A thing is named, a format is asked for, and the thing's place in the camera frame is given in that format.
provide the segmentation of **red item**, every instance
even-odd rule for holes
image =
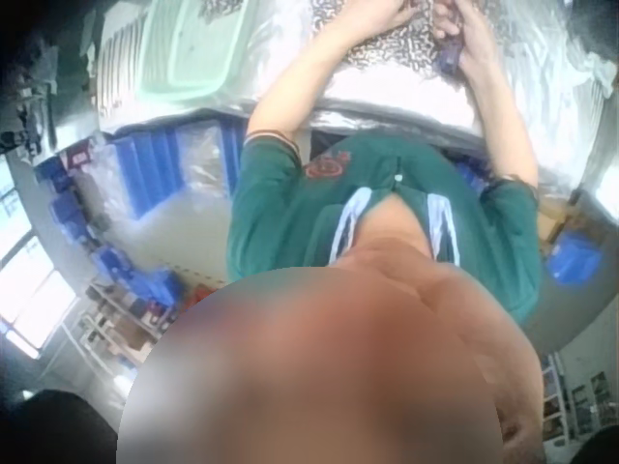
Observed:
[[[206,285],[198,285],[193,289],[193,293],[190,298],[185,302],[185,306],[183,307],[183,312],[187,312],[189,309],[200,303],[206,297],[213,295],[215,290],[207,287]]]

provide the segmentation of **aluminum foil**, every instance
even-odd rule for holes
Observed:
[[[231,91],[237,109],[251,111],[310,41],[316,1],[260,2],[243,75]],[[569,196],[582,178],[602,113],[595,65],[570,39],[555,0],[505,1],[493,6],[489,19],[533,141],[543,188]],[[466,85],[427,66],[411,69],[398,59],[362,67],[342,63],[309,125],[339,133],[409,133],[441,147],[484,155],[482,124]]]

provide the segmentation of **clear plastic bag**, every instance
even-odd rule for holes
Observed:
[[[178,128],[176,136],[181,171],[190,192],[206,198],[225,198],[221,128],[213,122],[199,122]]]

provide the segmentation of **red logo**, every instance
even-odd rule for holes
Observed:
[[[334,157],[331,152],[326,152],[306,166],[308,179],[333,179],[344,173],[346,165],[350,162],[350,152],[338,152]]]

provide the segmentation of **window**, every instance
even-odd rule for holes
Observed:
[[[0,193],[0,332],[37,358],[75,293],[34,235],[5,157],[0,157]]]

